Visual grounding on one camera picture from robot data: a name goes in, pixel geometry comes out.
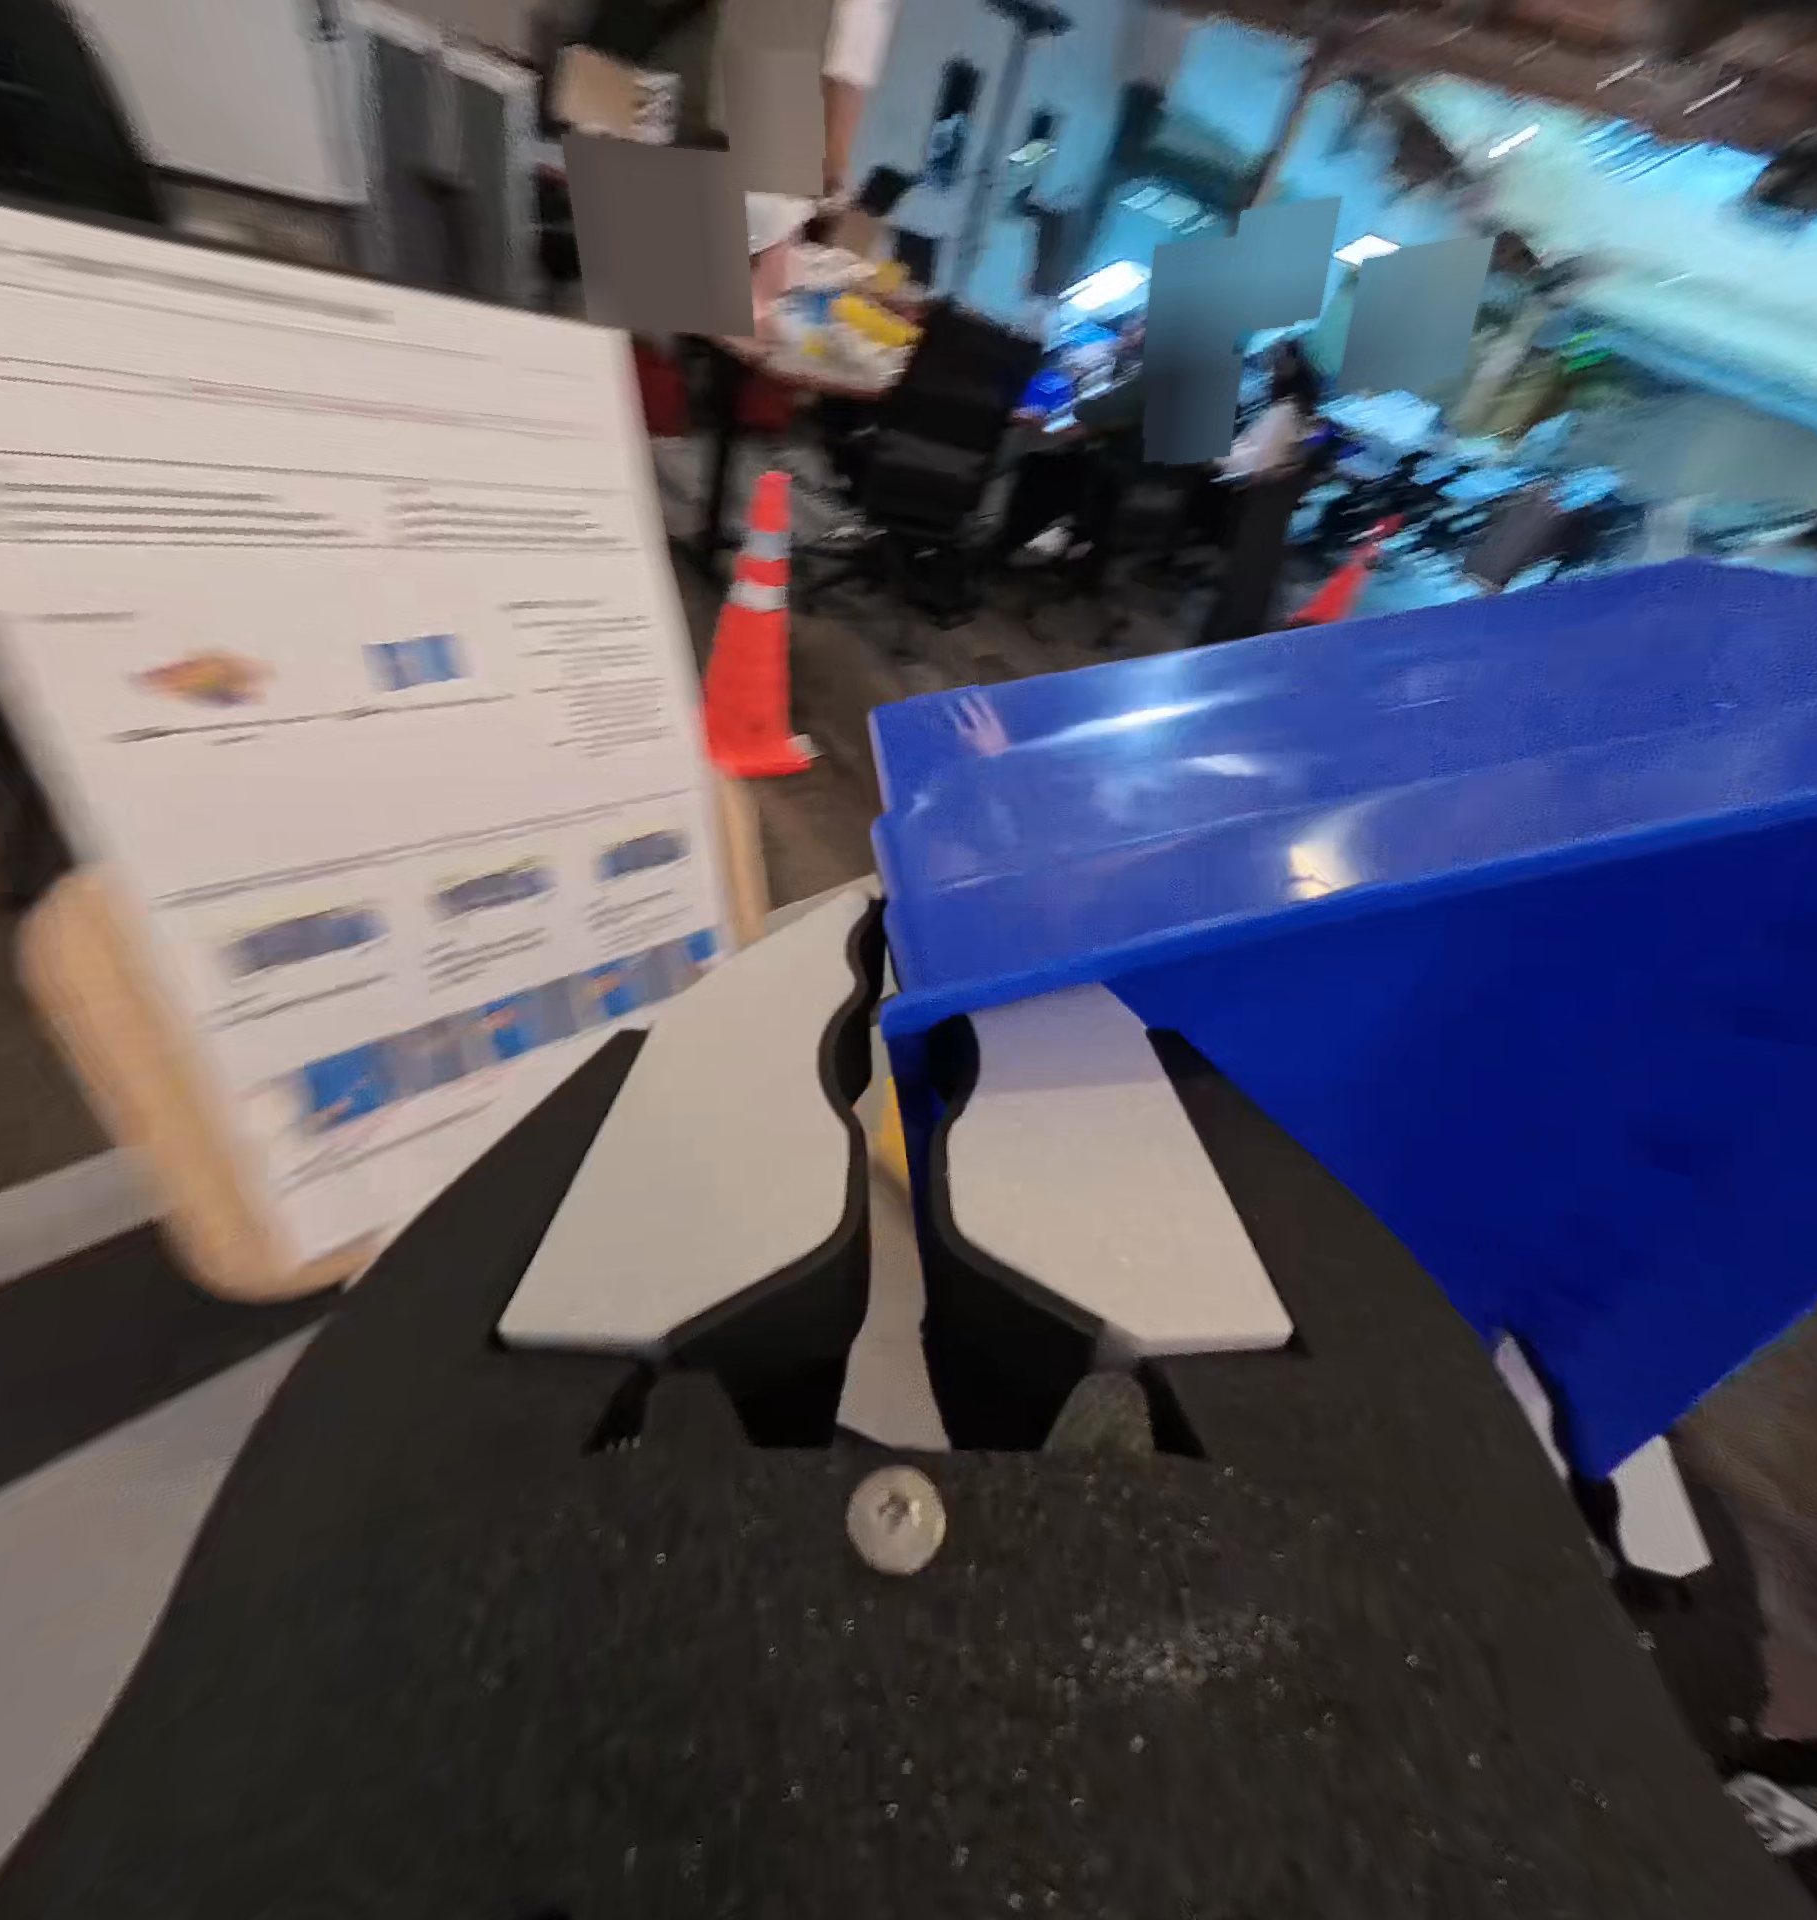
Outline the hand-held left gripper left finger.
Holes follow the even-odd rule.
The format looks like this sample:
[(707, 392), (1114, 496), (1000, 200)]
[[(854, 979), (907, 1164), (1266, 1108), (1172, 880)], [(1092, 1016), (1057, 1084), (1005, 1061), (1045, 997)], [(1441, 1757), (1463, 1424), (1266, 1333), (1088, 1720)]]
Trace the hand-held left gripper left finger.
[(870, 1313), (871, 896), (833, 894), (655, 1014), (496, 1324), (503, 1348), (711, 1379), (827, 1446)]

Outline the orange traffic cone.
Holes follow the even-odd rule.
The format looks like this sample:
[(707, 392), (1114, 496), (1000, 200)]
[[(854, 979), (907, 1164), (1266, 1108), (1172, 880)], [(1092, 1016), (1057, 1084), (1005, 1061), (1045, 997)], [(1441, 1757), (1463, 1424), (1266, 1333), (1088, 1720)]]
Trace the orange traffic cone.
[(730, 781), (809, 771), (816, 744), (792, 726), (790, 688), (790, 473), (768, 470), (752, 489), (730, 591), (702, 681), (711, 765)]
[(1402, 515), (1378, 518), (1369, 532), (1352, 544), (1352, 550), (1343, 557), (1328, 583), (1295, 607), (1287, 627), (1337, 624), (1352, 618), (1357, 603), (1375, 574), (1380, 552), (1395, 540), (1402, 526)]

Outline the black office chair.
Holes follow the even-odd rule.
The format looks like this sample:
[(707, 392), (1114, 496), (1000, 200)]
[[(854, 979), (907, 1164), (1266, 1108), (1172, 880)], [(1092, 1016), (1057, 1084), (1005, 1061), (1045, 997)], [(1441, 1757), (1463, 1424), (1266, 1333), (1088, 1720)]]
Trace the black office chair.
[(940, 627), (975, 607), (974, 550), (1038, 337), (934, 302), (904, 374), (878, 401), (856, 507), (878, 580)]

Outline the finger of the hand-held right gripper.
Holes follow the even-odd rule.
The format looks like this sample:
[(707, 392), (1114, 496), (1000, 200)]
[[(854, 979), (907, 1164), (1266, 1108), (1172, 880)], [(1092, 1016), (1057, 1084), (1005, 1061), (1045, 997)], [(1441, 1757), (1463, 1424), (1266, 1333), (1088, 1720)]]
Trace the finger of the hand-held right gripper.
[(1712, 1569), (1712, 1546), (1668, 1438), (1656, 1434), (1617, 1464), (1614, 1542), (1620, 1564), (1647, 1578), (1695, 1578)]

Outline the blue plastic bin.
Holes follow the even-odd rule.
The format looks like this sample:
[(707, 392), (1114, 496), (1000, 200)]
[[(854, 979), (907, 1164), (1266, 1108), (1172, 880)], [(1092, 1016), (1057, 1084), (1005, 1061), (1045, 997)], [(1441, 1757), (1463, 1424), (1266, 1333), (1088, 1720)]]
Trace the blue plastic bin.
[(895, 1043), (1107, 987), (1608, 1476), (1817, 1305), (1817, 578), (1702, 560), (873, 709)]

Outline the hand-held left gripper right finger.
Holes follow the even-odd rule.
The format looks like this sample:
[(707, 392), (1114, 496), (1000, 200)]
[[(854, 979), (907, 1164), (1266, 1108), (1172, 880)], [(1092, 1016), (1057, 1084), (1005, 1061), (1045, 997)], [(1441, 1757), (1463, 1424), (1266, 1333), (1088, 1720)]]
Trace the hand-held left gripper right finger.
[(924, 1358), (949, 1445), (1038, 1452), (1119, 1376), (1202, 1449), (1180, 1370), (1294, 1358), (1294, 1318), (1155, 1038), (1109, 988), (924, 1038)]

